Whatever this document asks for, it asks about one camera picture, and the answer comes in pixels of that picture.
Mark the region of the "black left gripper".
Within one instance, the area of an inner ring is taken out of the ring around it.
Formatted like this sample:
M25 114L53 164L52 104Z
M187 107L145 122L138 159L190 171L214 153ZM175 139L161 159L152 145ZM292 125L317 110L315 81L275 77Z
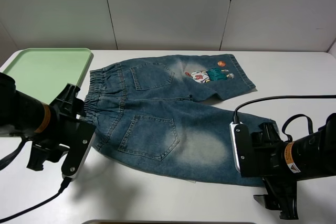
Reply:
M44 169L44 161L58 162L69 147L62 144L68 122L76 122L84 115L83 101L76 97L80 88L68 83L50 105L34 102L30 113L30 137L33 140L27 168Z

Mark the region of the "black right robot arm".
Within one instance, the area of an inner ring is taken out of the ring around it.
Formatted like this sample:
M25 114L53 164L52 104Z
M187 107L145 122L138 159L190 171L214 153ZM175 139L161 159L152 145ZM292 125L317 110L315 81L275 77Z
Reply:
M288 134L283 141L271 123L260 124L261 130L250 135L258 176L267 190L254 200L279 211L284 220L298 219L298 181L335 176L335 114L316 132L310 118L307 123L308 135L297 140Z

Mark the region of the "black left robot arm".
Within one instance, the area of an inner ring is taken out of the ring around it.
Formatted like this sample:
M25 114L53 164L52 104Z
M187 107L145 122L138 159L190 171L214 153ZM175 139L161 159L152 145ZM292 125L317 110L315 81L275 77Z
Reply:
M43 103L16 89L15 80L1 74L1 135L22 139L17 149L1 159L6 168L20 153L24 145L32 142L27 168L41 171L44 161L58 162L67 158L62 173L74 177L86 154L92 127L77 119L83 116L83 101L77 98L80 88L66 84L51 104Z

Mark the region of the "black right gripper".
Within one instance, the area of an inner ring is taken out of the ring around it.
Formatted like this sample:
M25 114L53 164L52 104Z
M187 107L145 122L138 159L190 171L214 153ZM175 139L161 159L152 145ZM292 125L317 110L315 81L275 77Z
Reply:
M267 194L253 198L268 210L280 211L280 219L298 220L297 182L288 180L280 157L284 143L273 123L259 128L261 132L251 134L256 159L251 177L263 177Z

